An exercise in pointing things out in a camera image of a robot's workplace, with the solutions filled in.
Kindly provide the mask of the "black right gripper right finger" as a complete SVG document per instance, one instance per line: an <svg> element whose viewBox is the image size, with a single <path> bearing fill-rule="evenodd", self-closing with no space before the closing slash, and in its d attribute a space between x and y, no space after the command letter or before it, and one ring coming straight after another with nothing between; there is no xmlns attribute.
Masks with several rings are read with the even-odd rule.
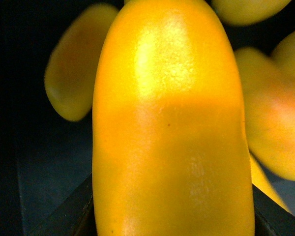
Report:
<svg viewBox="0 0 295 236"><path fill-rule="evenodd" d="M295 217L253 186L255 236L295 236Z"/></svg>

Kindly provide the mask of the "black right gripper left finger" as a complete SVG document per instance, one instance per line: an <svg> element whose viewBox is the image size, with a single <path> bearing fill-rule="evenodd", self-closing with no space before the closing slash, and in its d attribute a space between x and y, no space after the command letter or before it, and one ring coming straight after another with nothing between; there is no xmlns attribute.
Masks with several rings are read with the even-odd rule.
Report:
<svg viewBox="0 0 295 236"><path fill-rule="evenodd" d="M92 175L65 199L29 236L95 236Z"/></svg>

